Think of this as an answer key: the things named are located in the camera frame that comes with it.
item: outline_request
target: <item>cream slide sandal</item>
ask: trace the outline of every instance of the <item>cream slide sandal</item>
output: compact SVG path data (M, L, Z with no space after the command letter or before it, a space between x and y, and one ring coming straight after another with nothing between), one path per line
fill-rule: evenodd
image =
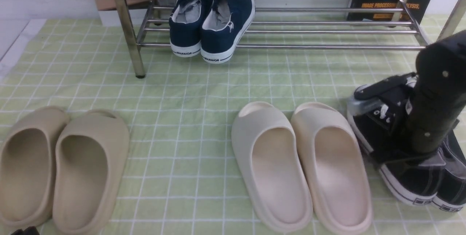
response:
M312 219L311 196L285 115L251 102L232 125L233 152L255 213L272 230L300 230Z
M338 235L363 233L373 219L371 192L358 141L345 117L309 102L296 108L291 124L317 218Z
M70 121L59 107L20 119L0 148L0 220L11 228L38 226L52 215L55 145Z
M57 142L53 219L64 234L94 235L111 217L130 144L123 119L104 109L70 122Z

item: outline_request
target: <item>grid pattern tablecloth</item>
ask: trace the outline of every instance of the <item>grid pattern tablecloth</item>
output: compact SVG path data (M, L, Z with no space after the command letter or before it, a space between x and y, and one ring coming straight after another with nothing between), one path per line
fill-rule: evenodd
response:
M445 20L424 20L432 39ZM250 35L243 41L415 44L403 35ZM416 52L238 50L220 65L200 56L178 58L168 49L143 49L142 56L147 77L137 79L121 28L98 20L49 20L0 84L2 138L20 117L45 105L61 106L72 117L113 109L127 122L130 154L105 235L273 234L254 215L233 155L230 129L239 109L266 101L290 117L297 105L318 101L343 112L356 86L413 70ZM462 142L464 121L456 129ZM466 210L408 207L371 167L367 172L375 221L366 234L465 234ZM39 229L57 234L52 221ZM0 228L0 234L9 232ZM295 234L330 233L315 217Z

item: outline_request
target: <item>shoelace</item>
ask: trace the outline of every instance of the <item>shoelace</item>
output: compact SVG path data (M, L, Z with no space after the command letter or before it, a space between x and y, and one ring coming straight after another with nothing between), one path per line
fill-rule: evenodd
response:
M387 112L388 112L388 106L383 104L381 107L380 107L380 110L376 110L374 112L374 115L378 115L380 117L381 120L386 119L386 123L390 123L390 118L387 117Z

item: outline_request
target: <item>shoe rack leg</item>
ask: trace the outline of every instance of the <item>shoe rack leg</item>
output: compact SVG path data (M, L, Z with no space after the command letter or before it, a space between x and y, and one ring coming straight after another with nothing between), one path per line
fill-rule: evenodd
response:
M466 12L466 0L458 0L437 40L451 36Z
M115 0L116 10L120 17L123 33L125 34L126 44L130 51L131 62L133 63L134 72L137 78L145 78L145 70L139 46L136 42L136 35L134 33L133 22L131 21L130 11L126 0Z

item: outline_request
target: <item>white rubber sole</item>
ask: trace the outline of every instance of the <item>white rubber sole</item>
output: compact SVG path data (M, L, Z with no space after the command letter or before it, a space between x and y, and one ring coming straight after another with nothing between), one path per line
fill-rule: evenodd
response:
M434 197L432 200L432 203L438 207L440 210L446 211L446 212L458 212L460 211L466 204L463 205L453 205L448 202L445 202L441 200L441 198Z
M233 45L228 50L226 50L225 52L212 54L212 53L204 51L201 48L201 55L205 62L208 62L211 64L222 64L230 60L233 57L233 53L236 49L236 46L238 45L238 42L240 42L241 37L243 36L243 34L246 32L246 30L249 28L249 26L253 22L254 15L256 13L256 8L255 8L254 0L251 0L251 3L253 6L253 9L251 10L251 14L249 15L248 19L244 23L243 28L241 28L240 32L236 35Z
M193 45L193 46L188 46L188 47L180 47L180 46L175 46L174 44L171 43L170 41L170 47L171 50L173 51L173 54L175 54L178 57L193 57L201 52L201 42Z
M359 131L356 123L354 122L353 116L349 112L346 112L346 117L348 119L351 128L353 129L354 134L362 144L361 147L364 152L368 155L369 153L373 152L373 148L367 142L364 135ZM407 204L407 205L426 205L432 202L435 195L432 196L420 196L418 194L414 194L411 191L405 189L401 183L398 182L395 176L391 174L390 170L386 165L383 165L379 170L379 174L381 175L383 182L385 182L386 186L390 190L390 192L397 198L399 201Z

